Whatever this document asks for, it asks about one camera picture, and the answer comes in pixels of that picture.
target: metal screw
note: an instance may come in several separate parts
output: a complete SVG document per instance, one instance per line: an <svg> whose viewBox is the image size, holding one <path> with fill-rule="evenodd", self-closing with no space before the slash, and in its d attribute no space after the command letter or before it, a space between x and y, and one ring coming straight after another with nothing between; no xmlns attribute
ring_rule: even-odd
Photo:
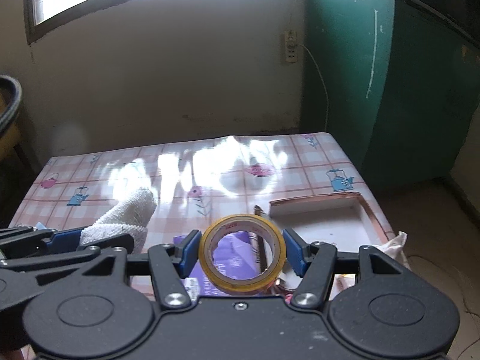
<svg viewBox="0 0 480 360"><path fill-rule="evenodd" d="M238 303L235 303L233 306L235 307L235 310L243 311L247 309L248 304L244 302L238 302Z"/></svg>
<svg viewBox="0 0 480 360"><path fill-rule="evenodd" d="M165 303L169 306L181 306L187 302L187 297L178 292L173 292L165 296Z"/></svg>
<svg viewBox="0 0 480 360"><path fill-rule="evenodd" d="M295 302L299 306L309 307L318 302L318 297L311 292L304 292L303 294L296 295Z"/></svg>

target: floor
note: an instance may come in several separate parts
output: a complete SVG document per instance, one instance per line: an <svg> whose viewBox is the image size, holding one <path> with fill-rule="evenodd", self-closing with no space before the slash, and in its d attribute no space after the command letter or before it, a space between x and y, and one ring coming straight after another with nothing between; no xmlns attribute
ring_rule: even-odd
<svg viewBox="0 0 480 360"><path fill-rule="evenodd" d="M449 357L480 360L480 229L439 184L381 196L378 201L393 230L408 234L405 255L411 269L446 293L460 310L460 328Z"/></svg>

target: beige wall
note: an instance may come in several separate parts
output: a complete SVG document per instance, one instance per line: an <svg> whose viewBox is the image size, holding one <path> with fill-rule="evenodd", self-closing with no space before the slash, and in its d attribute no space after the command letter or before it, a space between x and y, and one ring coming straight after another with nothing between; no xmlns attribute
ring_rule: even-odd
<svg viewBox="0 0 480 360"><path fill-rule="evenodd" d="M282 62L293 0L130 0L28 46L23 0L0 0L0 71L20 128L53 155L298 125L302 63ZM292 27L303 35L300 0Z"/></svg>
<svg viewBox="0 0 480 360"><path fill-rule="evenodd" d="M451 174L470 202L480 211L480 107L473 115L465 144Z"/></svg>

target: pink checkered tablecloth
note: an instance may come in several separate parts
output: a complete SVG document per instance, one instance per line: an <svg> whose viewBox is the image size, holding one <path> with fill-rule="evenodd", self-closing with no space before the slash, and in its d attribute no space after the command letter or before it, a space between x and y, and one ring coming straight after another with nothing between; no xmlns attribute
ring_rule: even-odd
<svg viewBox="0 0 480 360"><path fill-rule="evenodd" d="M231 214L268 211L271 200L360 192L388 239L394 233L362 177L327 133L229 136L52 157L11 221L66 230L88 226L140 186L158 207L144 251ZM151 292L150 283L135 287Z"/></svg>

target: blue kettle print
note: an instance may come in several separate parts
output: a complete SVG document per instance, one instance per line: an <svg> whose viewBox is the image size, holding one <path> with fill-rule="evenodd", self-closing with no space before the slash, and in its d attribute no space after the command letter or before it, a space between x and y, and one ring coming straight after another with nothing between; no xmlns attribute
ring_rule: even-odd
<svg viewBox="0 0 480 360"><path fill-rule="evenodd" d="M85 194L87 191L88 187L78 187L73 196L70 198L70 201L67 203L67 206L82 205L82 202L90 196Z"/></svg>
<svg viewBox="0 0 480 360"><path fill-rule="evenodd" d="M347 178L345 172L341 169L332 169L327 172L327 176L332 183L333 192L349 191L354 189L353 177Z"/></svg>

